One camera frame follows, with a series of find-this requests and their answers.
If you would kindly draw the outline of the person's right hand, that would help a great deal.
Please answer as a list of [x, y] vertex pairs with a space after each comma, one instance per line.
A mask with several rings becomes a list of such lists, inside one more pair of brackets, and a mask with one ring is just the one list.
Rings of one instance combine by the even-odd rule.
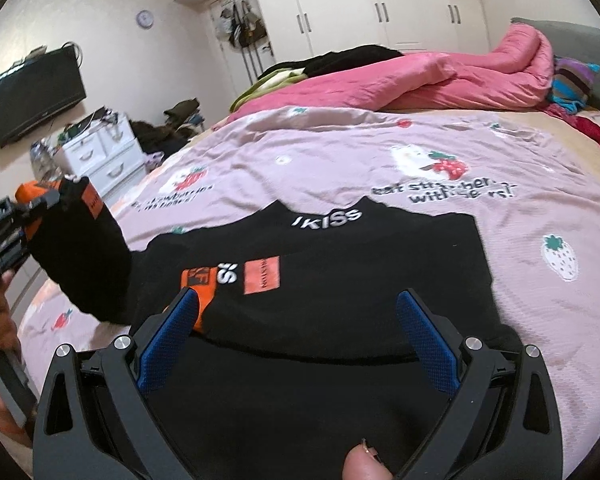
[[391, 480], [393, 474], [380, 459], [376, 448], [363, 439], [351, 448], [343, 462], [343, 480]]

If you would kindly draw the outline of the person's left hand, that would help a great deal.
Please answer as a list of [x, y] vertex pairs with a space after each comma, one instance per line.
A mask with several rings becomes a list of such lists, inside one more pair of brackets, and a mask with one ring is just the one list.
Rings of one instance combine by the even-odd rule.
[[[0, 281], [0, 349], [3, 351], [12, 351], [18, 358], [21, 358], [21, 346], [17, 336], [17, 325], [10, 316], [10, 309], [6, 292], [9, 288], [15, 273], [7, 271], [2, 275]], [[12, 414], [6, 408], [3, 399], [0, 396], [0, 433], [9, 439], [28, 444], [28, 436], [20, 428]]]

